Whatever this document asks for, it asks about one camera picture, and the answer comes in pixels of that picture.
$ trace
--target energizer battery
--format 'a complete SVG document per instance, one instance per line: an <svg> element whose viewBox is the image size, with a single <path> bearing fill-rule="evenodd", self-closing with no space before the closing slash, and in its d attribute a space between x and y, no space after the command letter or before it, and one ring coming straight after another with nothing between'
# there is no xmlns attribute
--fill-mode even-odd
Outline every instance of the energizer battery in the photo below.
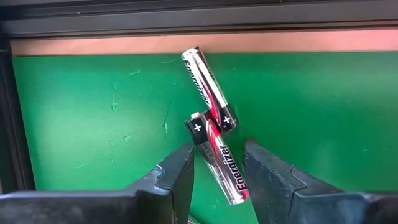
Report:
<svg viewBox="0 0 398 224"><path fill-rule="evenodd" d="M242 173L208 113L191 115L185 125L229 204L244 202L249 197L249 192Z"/></svg>
<svg viewBox="0 0 398 224"><path fill-rule="evenodd" d="M199 48L185 51L182 60L221 132L234 129L238 122Z"/></svg>

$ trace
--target green cutting mat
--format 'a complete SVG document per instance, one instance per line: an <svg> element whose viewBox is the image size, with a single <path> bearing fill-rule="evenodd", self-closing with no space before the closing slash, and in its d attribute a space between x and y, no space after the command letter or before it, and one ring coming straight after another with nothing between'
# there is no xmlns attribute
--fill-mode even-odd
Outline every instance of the green cutting mat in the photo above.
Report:
<svg viewBox="0 0 398 224"><path fill-rule="evenodd" d="M398 190L398 52L209 54L240 127L264 147L345 190ZM14 59L37 188L122 189L179 145L202 102L179 55ZM192 214L256 223L230 207L195 154Z"/></svg>

